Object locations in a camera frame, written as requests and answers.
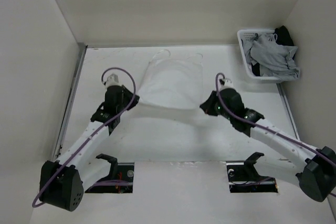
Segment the white tank top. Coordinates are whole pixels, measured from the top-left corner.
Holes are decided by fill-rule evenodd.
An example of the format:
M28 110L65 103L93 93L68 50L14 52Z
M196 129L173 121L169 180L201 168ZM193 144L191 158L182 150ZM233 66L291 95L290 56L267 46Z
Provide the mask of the white tank top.
M166 109L193 110L202 103L203 55L158 51L138 88L139 102Z

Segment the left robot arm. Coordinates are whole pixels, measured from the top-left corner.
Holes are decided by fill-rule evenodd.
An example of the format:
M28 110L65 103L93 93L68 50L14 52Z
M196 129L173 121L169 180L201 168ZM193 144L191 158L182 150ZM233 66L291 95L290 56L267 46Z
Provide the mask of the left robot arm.
M75 143L54 162L46 161L40 172L39 193L32 202L37 208L49 204L74 211L87 189L100 179L113 181L118 175L118 160L97 153L120 123L121 115L139 102L139 96L118 84L109 86L104 101Z

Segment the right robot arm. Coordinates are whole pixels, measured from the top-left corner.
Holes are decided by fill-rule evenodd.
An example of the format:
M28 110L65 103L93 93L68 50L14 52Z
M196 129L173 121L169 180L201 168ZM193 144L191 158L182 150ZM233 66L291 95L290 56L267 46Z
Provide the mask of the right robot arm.
M234 88L212 91L199 107L207 115L225 117L235 130L268 145L293 163L294 168L276 167L273 177L284 175L317 202L324 201L335 189L335 151L286 136L262 114L245 107Z

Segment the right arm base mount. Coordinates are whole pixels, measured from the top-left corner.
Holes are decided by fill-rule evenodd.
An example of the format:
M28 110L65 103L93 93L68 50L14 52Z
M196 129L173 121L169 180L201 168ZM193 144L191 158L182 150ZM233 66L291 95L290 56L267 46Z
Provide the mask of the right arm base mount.
M255 152L244 161L226 162L230 193L278 193L276 180L260 176L254 167L263 156Z

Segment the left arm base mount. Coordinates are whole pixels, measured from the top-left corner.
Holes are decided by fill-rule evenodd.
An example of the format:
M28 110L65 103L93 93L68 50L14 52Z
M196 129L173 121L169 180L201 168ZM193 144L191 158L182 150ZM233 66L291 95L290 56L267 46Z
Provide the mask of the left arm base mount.
M89 163L88 194L127 194L133 192L135 163L119 163L117 158L99 154Z

